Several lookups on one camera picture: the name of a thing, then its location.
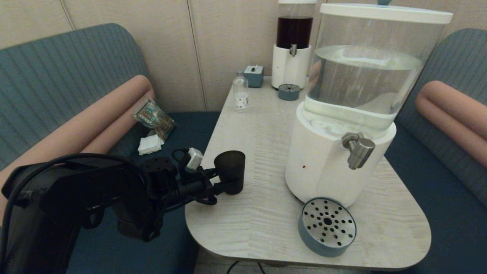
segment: clear water tank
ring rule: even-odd
[[[304,115],[324,133],[378,138],[392,124],[452,13],[323,4]]]

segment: wall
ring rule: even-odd
[[[278,2],[189,0],[189,6],[207,109],[219,111],[238,70],[258,64],[264,66],[266,75],[271,75]],[[316,43],[318,13],[319,5],[315,16],[318,20],[314,20],[313,25],[312,46]]]
[[[316,5],[312,46],[325,1]],[[465,27],[487,29],[487,0],[392,4],[453,12],[442,37]],[[115,22],[141,47],[166,111],[219,111],[237,70],[259,64],[271,74],[277,14],[277,0],[0,0],[0,48]]]
[[[204,111],[186,0],[63,0],[75,29],[117,23],[135,38],[167,112]]]
[[[0,49],[70,30],[59,0],[0,0]]]

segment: white dispenser base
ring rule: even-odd
[[[293,57],[289,53],[289,49],[279,48],[274,44],[271,81],[273,87],[279,88],[282,84],[293,84],[304,88],[306,85],[311,46],[296,51],[296,55]]]
[[[372,139],[375,149],[362,168],[351,170],[348,149],[341,138],[328,135],[310,125],[303,116],[304,102],[296,110],[296,120],[286,167],[286,183],[301,201],[327,197],[351,206],[386,153],[396,134],[394,123],[386,134]]]

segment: plastic bottle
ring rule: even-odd
[[[237,77],[232,83],[234,108],[237,112],[244,112],[248,107],[248,81],[243,71],[237,72]]]

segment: blue upholstered bench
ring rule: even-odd
[[[0,170],[56,128],[136,75],[150,79],[140,49],[123,27],[106,24],[0,50]],[[177,128],[163,149],[139,156],[137,124],[111,154],[135,163],[173,150],[202,152],[219,113],[171,114]],[[193,273],[198,245],[186,226],[184,208],[167,214],[161,236],[144,243],[120,235],[107,210],[101,225],[81,229],[67,273]]]
[[[401,273],[487,273],[487,170],[414,106],[420,89],[432,80],[487,104],[486,40],[487,31],[478,29],[460,30],[443,40],[396,118],[397,134],[385,157],[431,228],[428,254]]]

